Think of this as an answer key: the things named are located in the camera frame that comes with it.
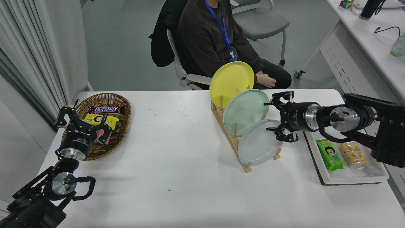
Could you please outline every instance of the chair caster wheel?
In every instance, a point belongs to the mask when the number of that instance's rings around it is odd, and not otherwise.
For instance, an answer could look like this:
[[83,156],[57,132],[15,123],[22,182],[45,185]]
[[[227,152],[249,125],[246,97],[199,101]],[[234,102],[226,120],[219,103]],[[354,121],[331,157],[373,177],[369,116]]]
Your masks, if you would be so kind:
[[303,74],[301,74],[301,73],[299,73],[297,71],[294,73],[294,77],[296,77],[296,78],[300,78],[302,75]]

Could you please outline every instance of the green snack package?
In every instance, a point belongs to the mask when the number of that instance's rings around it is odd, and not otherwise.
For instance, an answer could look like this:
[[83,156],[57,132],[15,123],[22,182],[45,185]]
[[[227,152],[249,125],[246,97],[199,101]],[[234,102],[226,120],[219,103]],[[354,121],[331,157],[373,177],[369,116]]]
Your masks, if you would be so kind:
[[332,172],[337,169],[344,169],[342,160],[336,153],[336,150],[333,148],[333,145],[329,140],[317,140],[316,144],[318,145],[328,172]]

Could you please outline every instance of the office chair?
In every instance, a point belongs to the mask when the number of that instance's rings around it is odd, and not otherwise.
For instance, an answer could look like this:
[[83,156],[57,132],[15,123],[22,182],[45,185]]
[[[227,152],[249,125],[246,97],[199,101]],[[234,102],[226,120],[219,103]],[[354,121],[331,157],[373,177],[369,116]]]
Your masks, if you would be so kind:
[[190,87],[193,90],[202,90],[200,87],[197,85],[193,84],[193,82],[198,82],[206,85],[211,84],[212,78],[202,76],[202,75],[196,75],[196,74],[187,74],[185,70],[183,69],[180,59],[179,59],[179,54],[177,53],[175,42],[173,40],[172,33],[170,30],[167,30],[167,38],[169,39],[170,46],[172,47],[172,50],[175,54],[175,70],[177,77],[180,79],[180,86],[182,87]]
[[[261,0],[234,0],[239,5],[232,4],[232,9],[239,8],[241,6],[247,6],[257,4]],[[239,13],[233,14],[233,18],[242,28],[246,38],[251,40],[264,39],[274,36],[280,32],[283,32],[283,46],[281,48],[281,60],[280,64],[284,65],[286,60],[284,59],[284,52],[286,50],[286,31],[285,29],[290,24],[287,19],[275,12],[273,0],[270,1],[270,9],[257,7],[248,9]]]

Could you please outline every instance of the white curtain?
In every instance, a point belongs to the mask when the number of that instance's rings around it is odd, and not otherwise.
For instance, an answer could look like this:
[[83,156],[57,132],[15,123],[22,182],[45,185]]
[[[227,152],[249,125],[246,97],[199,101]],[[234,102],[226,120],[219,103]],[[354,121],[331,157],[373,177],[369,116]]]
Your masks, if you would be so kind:
[[0,49],[53,117],[87,86],[79,0],[0,0]]

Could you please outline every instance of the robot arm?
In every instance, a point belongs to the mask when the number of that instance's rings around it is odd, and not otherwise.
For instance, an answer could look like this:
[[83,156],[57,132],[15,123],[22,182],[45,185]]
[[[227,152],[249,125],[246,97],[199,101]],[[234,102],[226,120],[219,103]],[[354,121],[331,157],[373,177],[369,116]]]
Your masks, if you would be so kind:
[[[55,152],[59,161],[13,195],[15,200],[7,207],[10,215],[0,221],[0,228],[55,228],[66,218],[63,209],[71,200],[84,200],[92,194],[96,179],[91,176],[76,178],[73,172],[79,161],[89,156],[97,130],[104,130],[98,138],[104,143],[111,127],[105,123],[106,115],[97,126],[81,120],[75,111],[78,102],[72,108],[62,107],[55,123],[55,127],[64,127],[67,124],[65,115],[69,116],[65,137]],[[90,183],[88,192],[75,196],[77,183],[83,182]],[[61,199],[64,200],[58,206],[51,202]]]
[[[378,162],[403,168],[405,165],[405,105],[365,97],[354,93],[345,93],[345,104],[321,107],[316,102],[293,102],[294,91],[273,94],[269,103],[280,111],[281,124],[267,128],[274,131],[277,140],[295,142],[294,131],[317,131],[332,142],[357,141],[370,149],[371,156]],[[379,121],[377,135],[369,136],[358,132]],[[332,126],[346,138],[332,137],[325,127]]]

